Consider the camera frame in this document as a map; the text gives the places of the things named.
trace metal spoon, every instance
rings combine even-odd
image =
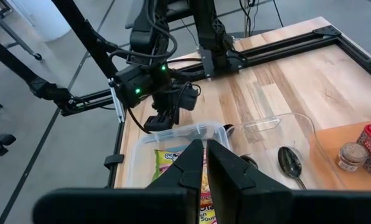
[[[297,155],[290,148],[281,147],[278,150],[278,162],[285,175],[296,180],[302,189],[307,190],[303,181],[300,179],[302,164]]]
[[[250,165],[252,165],[255,169],[259,169],[258,163],[251,157],[247,155],[242,155],[240,156],[240,158],[243,159],[245,162],[249,163]]]

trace plastic container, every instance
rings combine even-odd
[[[214,121],[149,134],[141,138],[132,148],[124,187],[143,188],[151,183],[156,166],[155,149],[183,151],[195,139],[203,140],[205,146],[208,139],[214,139],[230,148],[223,124]]]
[[[328,179],[336,183],[337,189],[343,189],[333,163],[317,142],[312,121],[303,114],[289,113],[250,121],[233,126],[227,133],[236,155],[251,157],[260,171],[291,189],[301,188],[281,171],[278,163],[281,146],[290,147],[298,156],[302,164],[301,180],[307,189],[328,189],[325,185]]]

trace black cable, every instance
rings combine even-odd
[[[250,19],[250,10],[251,10],[251,7],[248,8],[248,19],[249,20],[249,23],[248,23],[248,37],[251,36],[251,31],[250,31],[250,27],[252,26],[252,22],[251,22],[251,19]]]
[[[191,30],[190,30],[190,29],[188,28],[188,26],[185,24],[185,22],[183,21],[183,19],[180,19],[180,20],[181,20],[181,22],[183,23],[184,27],[188,30],[188,32],[190,32],[190,34],[191,34],[191,36],[192,36],[192,38],[193,38],[193,40],[194,40],[195,46],[198,47],[198,43],[197,43],[197,40],[195,39],[195,36],[192,34]]]
[[[192,86],[196,86],[199,89],[198,96],[202,93],[202,89],[199,85],[197,84],[192,84]]]
[[[128,107],[128,111],[129,111],[129,114],[131,116],[131,119],[133,119],[133,121],[136,123],[136,125],[138,126],[139,129],[141,129],[142,131],[144,131],[146,134],[150,134],[149,131],[145,130],[143,125],[141,125],[138,120],[136,119],[136,117],[134,116],[133,112],[131,111],[130,107]]]
[[[201,62],[201,58],[180,58],[167,61],[167,63],[174,63],[174,62]]]
[[[244,0],[243,1],[243,7],[246,7],[247,6],[247,1],[248,0]],[[250,24],[250,16],[249,16],[249,12],[250,12],[250,8],[248,8],[248,12],[247,12],[247,14],[248,15],[245,15],[244,16],[244,28],[243,28],[243,30],[244,30],[244,37],[246,38],[246,37],[248,37],[248,35],[249,35],[249,31],[248,31],[248,27],[249,27],[249,24]]]
[[[115,50],[114,52],[112,52],[109,56],[109,59],[112,60],[112,58],[115,56],[115,55],[121,55],[121,54],[127,54],[127,55],[133,55],[133,56],[137,56],[137,57],[146,57],[146,58],[169,58],[171,57],[174,52],[176,52],[177,50],[177,40],[176,38],[173,37],[173,35],[171,35],[170,33],[166,32],[164,29],[160,28],[159,26],[155,25],[155,23],[153,23],[151,21],[151,18],[149,18],[149,10],[148,10],[148,4],[149,4],[149,1],[146,1],[146,5],[144,7],[144,11],[146,13],[146,17],[147,17],[147,20],[148,22],[150,23],[150,25],[157,29],[158,31],[161,31],[164,35],[168,36],[168,38],[170,38],[173,42],[173,49],[170,51],[170,52],[166,52],[164,54],[161,54],[161,55],[148,55],[148,54],[142,54],[142,53],[138,53],[138,52],[131,52],[129,50],[123,50],[123,49],[118,49],[118,50]]]
[[[180,89],[179,97],[177,98],[176,106],[174,107],[174,117],[172,119],[172,125],[174,124],[174,120],[177,117],[177,110],[179,110],[179,113],[180,113],[180,99],[181,99],[181,95],[183,94],[184,90],[187,88],[187,86],[189,84],[191,84],[191,82],[186,82],[185,84],[183,84],[183,86]]]
[[[283,20],[281,19],[281,16],[279,15],[279,12],[278,12],[277,3],[275,2],[275,0],[273,0],[273,2],[274,2],[275,10],[277,11],[279,22],[281,23],[281,27],[284,27]]]
[[[240,3],[241,9],[242,9],[244,15],[248,18],[248,19],[247,19],[247,24],[248,24],[248,20],[250,21],[250,16],[248,15],[247,11],[246,11],[245,8],[243,7],[242,0],[239,0],[238,2]],[[245,34],[247,33],[247,24],[245,24],[245,29],[244,29]]]
[[[105,107],[105,106],[101,106],[100,108],[101,108],[101,109],[104,109],[104,110],[116,110],[115,108],[107,108],[107,107]]]
[[[253,16],[253,29],[252,29],[250,36],[253,35],[253,31],[255,30],[255,27],[256,27],[256,15],[258,14],[258,11],[259,11],[259,2],[260,0],[258,0],[258,4],[256,4],[256,12],[255,12],[255,15]]]

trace orange surface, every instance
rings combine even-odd
[[[371,174],[363,167],[360,167],[356,172],[347,172],[335,163],[343,144],[356,142],[364,127],[368,124],[371,124],[371,121],[326,129],[316,133],[317,140],[327,158],[318,153],[311,156],[317,175],[323,181],[323,187],[326,189],[371,190]],[[319,152],[316,144],[311,144],[311,147],[312,152]]]

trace jar lid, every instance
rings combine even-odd
[[[357,143],[346,143],[340,149],[342,155],[352,162],[363,162],[368,157],[367,151]]]

